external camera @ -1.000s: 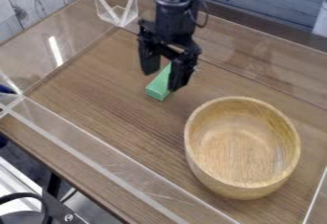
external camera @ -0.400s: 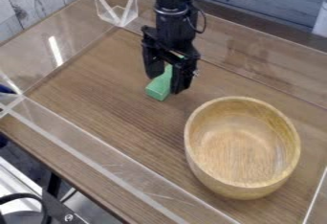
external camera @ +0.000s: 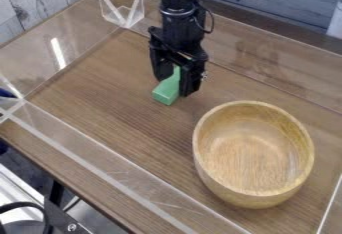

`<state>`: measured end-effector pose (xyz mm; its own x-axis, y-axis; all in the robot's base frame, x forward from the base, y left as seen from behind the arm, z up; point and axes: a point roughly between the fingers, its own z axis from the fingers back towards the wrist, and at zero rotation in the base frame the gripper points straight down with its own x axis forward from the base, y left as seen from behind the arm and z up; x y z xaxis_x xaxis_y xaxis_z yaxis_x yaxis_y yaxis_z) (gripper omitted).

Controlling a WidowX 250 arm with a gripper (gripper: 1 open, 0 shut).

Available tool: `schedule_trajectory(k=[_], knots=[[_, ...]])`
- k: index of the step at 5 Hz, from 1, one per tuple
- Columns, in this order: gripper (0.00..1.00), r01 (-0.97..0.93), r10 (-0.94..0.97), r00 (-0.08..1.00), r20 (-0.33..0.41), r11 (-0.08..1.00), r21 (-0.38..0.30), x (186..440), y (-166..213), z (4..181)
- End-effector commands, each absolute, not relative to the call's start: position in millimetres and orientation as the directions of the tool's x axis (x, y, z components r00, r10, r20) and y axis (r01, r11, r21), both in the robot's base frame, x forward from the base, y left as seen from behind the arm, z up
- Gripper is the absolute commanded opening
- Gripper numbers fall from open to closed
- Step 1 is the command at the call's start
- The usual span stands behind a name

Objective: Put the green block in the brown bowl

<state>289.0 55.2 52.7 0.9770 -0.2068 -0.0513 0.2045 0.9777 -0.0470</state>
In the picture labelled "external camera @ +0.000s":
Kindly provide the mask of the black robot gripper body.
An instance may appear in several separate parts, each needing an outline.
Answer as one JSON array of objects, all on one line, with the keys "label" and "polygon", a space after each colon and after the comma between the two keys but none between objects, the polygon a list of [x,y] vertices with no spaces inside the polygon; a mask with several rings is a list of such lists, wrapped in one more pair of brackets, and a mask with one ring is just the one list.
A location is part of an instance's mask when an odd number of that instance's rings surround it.
[{"label": "black robot gripper body", "polygon": [[162,26],[152,26],[149,33],[150,57],[154,66],[168,66],[172,61],[178,65],[204,65],[209,55],[202,48],[208,30],[206,10],[161,8]]}]

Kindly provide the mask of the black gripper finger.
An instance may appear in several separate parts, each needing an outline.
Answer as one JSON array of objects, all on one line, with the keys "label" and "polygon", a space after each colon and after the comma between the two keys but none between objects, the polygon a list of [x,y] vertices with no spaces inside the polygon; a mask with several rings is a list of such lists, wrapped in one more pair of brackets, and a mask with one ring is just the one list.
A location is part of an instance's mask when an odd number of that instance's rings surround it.
[{"label": "black gripper finger", "polygon": [[174,74],[174,60],[177,51],[164,46],[150,46],[150,58],[154,76],[160,81],[166,80]]},{"label": "black gripper finger", "polygon": [[190,96],[201,88],[205,73],[205,62],[190,62],[181,67],[181,95]]}]

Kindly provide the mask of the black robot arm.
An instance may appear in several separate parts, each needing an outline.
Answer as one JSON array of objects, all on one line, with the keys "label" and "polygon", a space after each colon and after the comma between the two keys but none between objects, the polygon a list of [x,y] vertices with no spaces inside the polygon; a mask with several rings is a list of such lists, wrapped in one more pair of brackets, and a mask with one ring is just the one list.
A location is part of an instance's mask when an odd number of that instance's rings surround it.
[{"label": "black robot arm", "polygon": [[209,55],[202,47],[208,9],[201,0],[161,0],[162,26],[152,26],[150,59],[156,78],[166,80],[181,68],[180,95],[190,96],[201,88]]}]

